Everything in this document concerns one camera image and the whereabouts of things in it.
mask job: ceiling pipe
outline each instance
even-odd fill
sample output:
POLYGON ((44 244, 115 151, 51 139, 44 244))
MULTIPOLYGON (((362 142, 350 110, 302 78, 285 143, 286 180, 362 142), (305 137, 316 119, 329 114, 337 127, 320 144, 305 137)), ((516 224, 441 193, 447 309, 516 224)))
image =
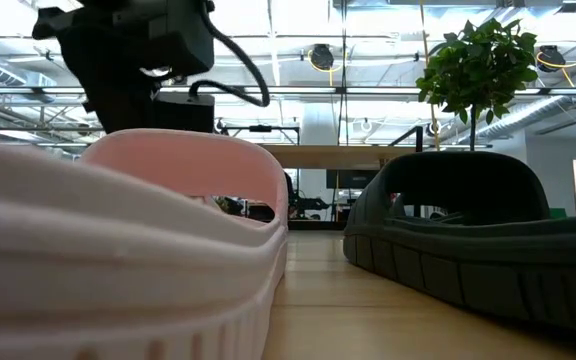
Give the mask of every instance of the ceiling pipe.
MULTIPOLYGON (((569 106, 573 100, 569 96, 551 96, 529 104, 518 104, 510 108, 510 113, 504 115, 501 120, 497 120, 491 125, 479 128, 475 132, 476 137, 485 137, 495 139, 502 136, 510 135, 520 129, 526 128, 542 119, 553 116, 561 112, 561 107, 569 106)), ((464 144, 470 140, 468 131, 463 135, 444 139, 443 142, 448 144, 464 144)))

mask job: wooden table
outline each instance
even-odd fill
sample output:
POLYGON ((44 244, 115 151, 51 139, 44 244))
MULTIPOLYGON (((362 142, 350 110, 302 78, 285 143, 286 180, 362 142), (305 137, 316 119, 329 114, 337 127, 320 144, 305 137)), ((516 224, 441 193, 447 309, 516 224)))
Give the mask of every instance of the wooden table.
POLYGON ((392 146, 262 146, 284 169, 379 170, 389 160, 415 152, 392 146))
POLYGON ((292 232, 265 360, 576 359, 576 334, 522 330, 348 264, 341 234, 292 232))

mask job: potted tree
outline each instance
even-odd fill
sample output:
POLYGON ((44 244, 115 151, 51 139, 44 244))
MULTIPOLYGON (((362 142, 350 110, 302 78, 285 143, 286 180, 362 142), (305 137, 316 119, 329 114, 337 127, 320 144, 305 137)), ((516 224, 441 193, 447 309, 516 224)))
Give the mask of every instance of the potted tree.
POLYGON ((492 19, 475 27, 466 22, 459 34, 444 34, 446 42, 417 79, 419 101, 444 106, 464 124, 470 110, 470 150, 475 148, 477 119, 486 113, 490 124, 507 114, 506 105, 525 82, 537 80, 533 56, 536 35, 523 33, 520 20, 503 27, 492 19))

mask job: ceiling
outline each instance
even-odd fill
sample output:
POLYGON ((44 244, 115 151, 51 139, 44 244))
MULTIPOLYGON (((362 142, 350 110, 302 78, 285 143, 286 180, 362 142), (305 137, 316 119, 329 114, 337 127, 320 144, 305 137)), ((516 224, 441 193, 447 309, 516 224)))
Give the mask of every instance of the ceiling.
MULTIPOLYGON (((315 44, 327 44, 335 56, 333 68, 343 63, 344 24, 336 6, 338 3, 337 0, 215 0, 216 11, 211 17, 222 32, 230 35, 251 56, 269 85, 338 87, 342 82, 342 70, 330 76, 314 69, 308 61, 308 52, 315 44)), ((417 0, 350 1, 345 23, 347 86, 415 86, 415 80, 423 74, 425 67, 424 26, 417 4, 417 0)), ((556 45, 568 63, 576 62, 576 13, 558 12, 562 1, 427 0, 426 4, 425 30, 429 49, 443 41, 444 33, 458 32, 466 20, 480 24, 492 17, 502 23, 520 18, 523 19, 523 30, 538 35, 538 46, 556 45), (512 3, 525 4, 525 7, 499 6, 512 3)), ((20 76, 41 74, 44 76, 42 81, 49 85, 78 86, 77 79, 70 74, 60 56, 57 41, 30 38, 37 18, 36 9, 48 6, 68 11, 77 8, 79 3, 75 0, 0 0, 0 65, 20 76)), ((206 78, 232 85, 255 85, 240 61, 218 42, 215 42, 215 56, 214 68, 191 77, 189 83, 206 78)), ((540 81, 532 84, 533 87, 570 87, 560 71, 539 74, 540 81)), ((574 81, 576 67, 570 69, 570 74, 574 81)), ((78 95, 56 99, 59 100, 57 104, 76 104, 84 100, 78 95)), ((221 95, 217 96, 215 115, 228 126, 300 126, 308 121, 305 107, 312 102, 330 103, 331 119, 339 117, 338 96, 322 98, 299 94, 274 96, 271 105, 265 109, 221 95)), ((0 95, 0 108, 19 114, 21 119, 12 122, 9 116, 1 118, 2 123, 23 125, 28 119, 39 123, 52 118, 51 126, 99 126, 94 113, 87 114, 77 106, 43 106, 21 96, 0 95)), ((461 129, 451 114, 437 111, 436 115, 444 130, 453 126, 454 130, 461 129)), ((532 125, 529 131, 538 132, 552 126, 553 122, 570 121, 571 116, 576 118, 576 108, 568 114, 544 119, 532 125)), ((344 131, 341 138, 345 142, 345 119, 342 121, 344 131)), ((348 139, 351 143, 389 143, 411 126, 430 121, 429 106, 417 103, 414 96, 405 99, 369 95, 351 97, 348 139)), ((57 138, 82 142, 94 141, 101 136, 101 133, 86 134, 85 137, 77 134, 71 132, 57 138)), ((47 135, 50 136, 42 138, 55 140, 54 133, 47 135)), ((295 140, 279 132, 254 134, 244 131, 238 136, 255 142, 291 143, 295 140)), ((576 125, 544 136, 576 137, 576 125)))

